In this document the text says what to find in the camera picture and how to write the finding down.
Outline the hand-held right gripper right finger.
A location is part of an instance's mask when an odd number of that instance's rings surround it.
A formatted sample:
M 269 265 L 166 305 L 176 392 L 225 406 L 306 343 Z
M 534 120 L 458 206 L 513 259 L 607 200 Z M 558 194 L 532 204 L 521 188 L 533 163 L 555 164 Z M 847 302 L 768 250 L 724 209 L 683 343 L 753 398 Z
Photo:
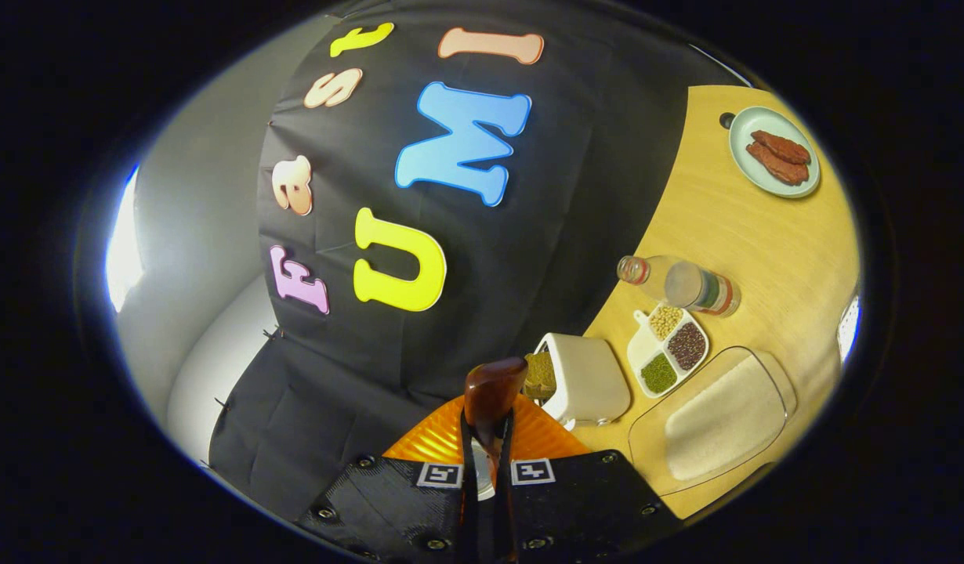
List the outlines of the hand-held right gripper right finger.
M 503 422 L 494 477 L 500 563 L 611 563 L 683 527 L 622 452 L 590 450 L 524 396 Z

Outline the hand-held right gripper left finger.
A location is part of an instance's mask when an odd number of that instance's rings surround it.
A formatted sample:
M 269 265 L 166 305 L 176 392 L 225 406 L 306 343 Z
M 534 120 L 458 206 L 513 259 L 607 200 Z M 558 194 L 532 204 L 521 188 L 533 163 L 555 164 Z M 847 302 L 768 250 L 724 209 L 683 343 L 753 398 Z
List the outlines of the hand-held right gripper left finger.
M 463 397 L 378 456 L 354 458 L 297 519 L 307 533 L 379 563 L 477 563 L 478 472 Z

